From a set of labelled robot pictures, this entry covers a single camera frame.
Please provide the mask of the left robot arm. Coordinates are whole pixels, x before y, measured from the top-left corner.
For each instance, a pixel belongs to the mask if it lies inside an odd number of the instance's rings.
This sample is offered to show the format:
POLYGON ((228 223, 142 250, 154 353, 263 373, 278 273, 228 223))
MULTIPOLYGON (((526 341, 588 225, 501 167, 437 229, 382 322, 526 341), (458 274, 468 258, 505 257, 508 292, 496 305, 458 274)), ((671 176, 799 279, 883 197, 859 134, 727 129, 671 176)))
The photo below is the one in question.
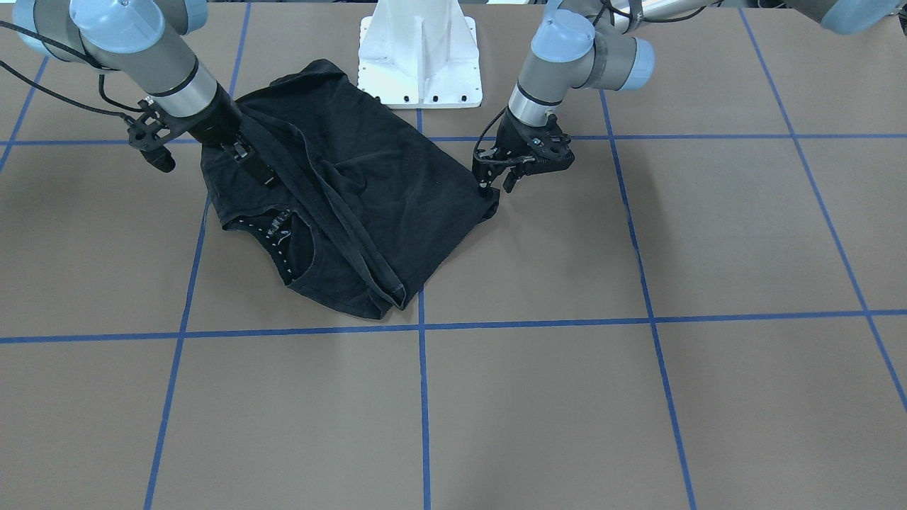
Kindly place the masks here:
POLYGON ((525 176, 567 170, 575 156, 557 112, 569 91, 633 91, 655 69, 655 50, 636 38, 641 26, 686 21, 707 1, 548 1, 508 104, 495 118, 495 144, 474 146, 481 188, 503 178, 511 193, 525 176))

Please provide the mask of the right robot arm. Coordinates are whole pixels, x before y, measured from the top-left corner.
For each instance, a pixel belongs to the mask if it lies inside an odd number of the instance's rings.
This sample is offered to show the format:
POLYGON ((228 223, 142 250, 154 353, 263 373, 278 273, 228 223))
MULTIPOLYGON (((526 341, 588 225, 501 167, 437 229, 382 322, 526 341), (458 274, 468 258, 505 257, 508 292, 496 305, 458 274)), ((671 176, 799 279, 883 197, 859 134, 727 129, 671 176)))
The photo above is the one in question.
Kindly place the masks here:
POLYGON ((241 135, 239 107, 184 41, 207 19, 205 1, 16 1, 9 28, 39 54, 84 62, 100 79, 128 75, 145 99, 135 108, 114 103, 111 115, 158 170, 175 167, 167 143, 190 135, 272 187, 276 172, 241 135))

